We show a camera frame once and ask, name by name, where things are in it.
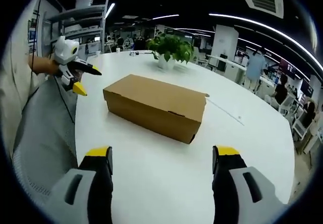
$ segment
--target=green plant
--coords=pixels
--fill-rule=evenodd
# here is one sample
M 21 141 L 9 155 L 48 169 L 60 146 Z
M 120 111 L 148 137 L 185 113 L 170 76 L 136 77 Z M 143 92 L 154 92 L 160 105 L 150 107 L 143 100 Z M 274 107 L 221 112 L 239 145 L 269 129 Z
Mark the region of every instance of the green plant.
M 175 35 L 161 34 L 155 37 L 148 42 L 148 49 L 152 50 L 155 59 L 158 59 L 156 52 L 164 55 L 166 62 L 169 61 L 171 55 L 173 59 L 180 62 L 186 61 L 186 63 L 193 56 L 193 46 Z

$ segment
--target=brown cardboard box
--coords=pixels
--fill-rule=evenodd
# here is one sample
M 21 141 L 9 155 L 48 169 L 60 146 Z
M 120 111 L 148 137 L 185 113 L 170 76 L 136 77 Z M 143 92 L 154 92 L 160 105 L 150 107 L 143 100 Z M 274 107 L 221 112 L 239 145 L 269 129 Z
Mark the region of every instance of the brown cardboard box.
M 206 104 L 204 93 L 132 74 L 105 88 L 103 95 L 112 113 L 187 144 Z

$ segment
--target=pillar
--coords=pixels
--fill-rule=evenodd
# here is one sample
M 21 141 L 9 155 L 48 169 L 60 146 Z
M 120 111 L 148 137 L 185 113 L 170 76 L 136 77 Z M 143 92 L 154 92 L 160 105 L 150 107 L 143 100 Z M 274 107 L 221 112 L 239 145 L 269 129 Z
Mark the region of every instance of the pillar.
M 229 60 L 233 61 L 238 37 L 239 33 L 234 28 L 217 25 L 211 55 L 220 56 L 220 54 L 224 54 L 228 56 Z
M 310 80 L 309 80 L 309 85 L 313 89 L 313 94 L 312 94 L 311 98 L 316 103 L 318 103 L 318 101 L 319 101 L 319 93 L 320 93 L 322 84 L 321 84 L 320 80 L 315 75 L 311 75 Z

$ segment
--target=black cable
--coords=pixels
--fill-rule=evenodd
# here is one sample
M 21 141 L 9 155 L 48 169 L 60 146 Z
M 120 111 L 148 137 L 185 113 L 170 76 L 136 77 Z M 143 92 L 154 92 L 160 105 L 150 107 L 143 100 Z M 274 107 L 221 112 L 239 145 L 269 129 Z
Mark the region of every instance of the black cable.
M 36 36 L 35 36 L 35 41 L 37 42 L 38 41 L 38 30 L 36 30 Z
M 31 61 L 31 73 L 30 73 L 30 85 L 29 85 L 29 91 L 31 90 L 31 84 L 32 84 L 32 72 L 34 69 L 34 56 L 35 56 L 35 42 L 36 42 L 36 35 L 37 35 L 37 29 L 38 29 L 38 20 L 39 20 L 39 8 L 40 8 L 40 2 L 41 0 L 39 0 L 38 3 L 38 8 L 37 8 L 37 15 L 36 15 L 36 27 L 35 27 L 35 38 L 34 38 L 34 42 L 32 45 L 32 61 Z
M 55 48 L 55 46 L 53 46 L 53 48 L 51 49 L 51 52 L 50 52 L 50 55 L 49 55 L 49 59 L 51 58 L 51 55 L 52 55 L 52 52 L 54 51 L 54 48 Z M 63 101 L 63 103 L 64 103 L 64 105 L 65 105 L 65 108 L 66 108 L 67 112 L 69 113 L 69 116 L 70 116 L 70 118 L 71 118 L 71 121 L 72 121 L 72 122 L 73 122 L 73 124 L 75 125 L 75 122 L 74 122 L 74 120 L 73 120 L 72 114 L 70 113 L 70 110 L 69 110 L 69 108 L 67 107 L 67 104 L 66 104 L 66 102 L 65 102 L 65 100 L 64 100 L 64 98 L 63 98 L 63 96 L 62 96 L 60 86 L 59 86 L 59 84 L 58 84 L 57 79 L 56 79 L 56 77 L 55 77 L 55 76 L 54 76 L 54 79 L 55 79 L 55 82 L 56 82 L 56 85 L 57 85 L 57 89 L 59 90 L 59 93 L 60 93 L 61 99 L 62 99 L 62 101 Z
M 55 82 L 56 82 L 56 85 L 57 85 L 57 89 L 59 90 L 59 93 L 60 93 L 61 99 L 62 99 L 62 101 L 63 101 L 63 103 L 64 103 L 64 105 L 65 105 L 65 108 L 66 108 L 67 112 L 69 113 L 69 116 L 70 116 L 70 118 L 71 118 L 71 121 L 72 121 L 72 122 L 73 122 L 73 124 L 75 125 L 75 122 L 74 122 L 74 120 L 73 120 L 73 117 L 72 117 L 72 115 L 71 115 L 71 113 L 70 113 L 69 108 L 67 107 L 67 105 L 66 105 L 66 103 L 65 103 L 65 100 L 64 100 L 64 98 L 63 98 L 63 96 L 62 96 L 62 93 L 61 93 L 60 86 L 59 86 L 59 84 L 58 84 L 57 79 L 56 79 L 56 77 L 55 77 L 55 76 L 54 76 L 54 79 L 55 79 Z

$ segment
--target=black ceiling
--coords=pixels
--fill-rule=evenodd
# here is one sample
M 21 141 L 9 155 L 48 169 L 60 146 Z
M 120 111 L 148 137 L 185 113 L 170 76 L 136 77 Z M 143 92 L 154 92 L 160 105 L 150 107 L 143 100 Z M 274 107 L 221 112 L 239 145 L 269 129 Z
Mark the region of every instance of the black ceiling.
M 72 9 L 75 6 L 75 0 L 58 0 L 65 9 Z M 105 0 L 94 0 L 94 4 L 104 4 Z M 265 46 L 269 50 L 281 55 L 305 74 L 313 73 L 313 70 L 307 63 L 297 54 L 289 50 L 286 46 L 298 52 L 312 67 L 323 77 L 323 72 L 315 64 L 315 62 L 295 44 L 286 40 L 277 33 L 255 26 L 247 22 L 235 19 L 225 19 L 211 17 L 209 13 L 226 14 L 251 19 L 261 22 L 285 34 L 291 36 L 301 43 L 308 51 L 310 51 L 320 62 L 323 59 L 320 47 L 313 42 L 315 38 L 320 39 L 321 28 L 316 28 L 318 33 L 313 33 L 315 24 L 323 25 L 320 8 L 317 6 L 316 0 L 284 0 L 284 18 L 272 16 L 270 14 L 251 9 L 245 0 L 109 0 L 110 3 L 116 3 L 116 6 L 109 14 L 106 20 L 106 26 L 114 25 L 115 22 L 124 22 L 131 25 L 135 21 L 142 18 L 152 19 L 154 17 L 179 14 L 178 17 L 165 18 L 144 22 L 144 24 L 163 24 L 170 27 L 180 28 L 196 28 L 213 31 L 216 24 L 228 26 L 242 26 L 250 28 L 253 32 L 241 27 L 236 27 L 239 31 L 239 37 L 252 41 L 261 46 Z M 138 16 L 137 19 L 123 19 L 124 15 Z M 270 39 L 258 32 L 275 38 L 279 42 Z M 255 47 L 252 44 L 239 41 L 239 45 L 247 45 Z

